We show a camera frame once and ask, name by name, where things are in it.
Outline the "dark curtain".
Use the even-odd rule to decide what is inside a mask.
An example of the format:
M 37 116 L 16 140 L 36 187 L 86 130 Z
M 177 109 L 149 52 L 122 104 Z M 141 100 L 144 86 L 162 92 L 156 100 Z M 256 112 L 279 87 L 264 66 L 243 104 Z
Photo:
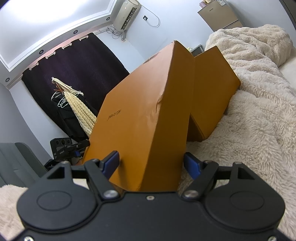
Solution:
M 62 94 L 53 97 L 55 77 L 74 90 L 81 91 L 79 99 L 92 111 L 98 112 L 108 92 L 129 75 L 121 61 L 93 33 L 84 40 L 75 40 L 70 47 L 59 48 L 55 55 L 43 58 L 38 66 L 27 69 L 22 81 L 47 116 L 76 142 L 88 136 L 68 104 L 58 105 Z

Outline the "orange box lid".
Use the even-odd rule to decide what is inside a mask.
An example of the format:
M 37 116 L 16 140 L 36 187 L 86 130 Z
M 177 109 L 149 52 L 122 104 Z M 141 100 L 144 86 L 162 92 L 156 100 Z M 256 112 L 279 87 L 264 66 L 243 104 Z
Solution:
M 110 181 L 127 191 L 176 191 L 194 88 L 194 57 L 178 41 L 130 73 L 105 97 L 84 161 L 117 151 Z

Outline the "cream fluffy blanket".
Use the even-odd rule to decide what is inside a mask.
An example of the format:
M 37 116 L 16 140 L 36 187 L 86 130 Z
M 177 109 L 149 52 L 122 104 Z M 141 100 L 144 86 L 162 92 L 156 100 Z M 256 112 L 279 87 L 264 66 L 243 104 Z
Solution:
M 30 187 L 1 187 L 1 240 L 295 240 L 295 89 L 280 66 L 293 48 L 276 25 L 220 29 L 217 46 L 241 84 L 211 135 L 186 152 L 219 168 L 214 187 L 127 191 L 100 200 L 81 166 L 64 161 Z

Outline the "yellow striped towel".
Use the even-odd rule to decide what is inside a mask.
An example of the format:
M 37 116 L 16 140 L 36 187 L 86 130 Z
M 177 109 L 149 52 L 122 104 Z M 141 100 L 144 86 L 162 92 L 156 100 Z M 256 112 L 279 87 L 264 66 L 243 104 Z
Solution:
M 94 125 L 96 123 L 96 116 L 94 113 L 81 101 L 78 96 L 84 96 L 84 93 L 73 89 L 71 86 L 63 83 L 58 78 L 52 77 L 52 83 L 56 85 L 58 91 L 60 91 L 72 111 L 74 112 L 81 128 L 84 130 L 86 135 L 90 137 Z

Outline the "white air conditioner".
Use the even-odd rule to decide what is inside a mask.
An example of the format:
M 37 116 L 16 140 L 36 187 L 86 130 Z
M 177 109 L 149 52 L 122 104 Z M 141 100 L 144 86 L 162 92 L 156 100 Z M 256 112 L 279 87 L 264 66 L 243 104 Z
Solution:
M 125 0 L 113 22 L 115 29 L 120 32 L 126 31 L 141 7 L 142 5 L 136 0 Z

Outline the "grey folding table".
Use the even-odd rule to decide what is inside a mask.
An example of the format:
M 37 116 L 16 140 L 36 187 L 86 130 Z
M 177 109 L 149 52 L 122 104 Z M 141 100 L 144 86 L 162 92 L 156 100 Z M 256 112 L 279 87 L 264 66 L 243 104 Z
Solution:
M 188 48 L 188 51 L 194 56 L 198 56 L 204 52 L 204 47 L 200 44 L 195 48 Z

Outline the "large orange cardboard box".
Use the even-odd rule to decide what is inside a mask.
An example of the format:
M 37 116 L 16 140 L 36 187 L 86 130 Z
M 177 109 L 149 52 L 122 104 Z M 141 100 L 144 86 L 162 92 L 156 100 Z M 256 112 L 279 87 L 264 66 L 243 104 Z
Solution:
M 217 46 L 194 60 L 193 103 L 187 141 L 201 142 L 213 133 L 241 82 Z

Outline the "dark grey chair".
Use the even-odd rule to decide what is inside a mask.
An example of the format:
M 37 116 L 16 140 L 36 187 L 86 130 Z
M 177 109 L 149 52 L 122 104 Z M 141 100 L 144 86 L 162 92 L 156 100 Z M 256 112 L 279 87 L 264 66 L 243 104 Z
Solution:
M 24 143 L 1 143 L 1 187 L 30 187 L 47 173 L 44 165 Z

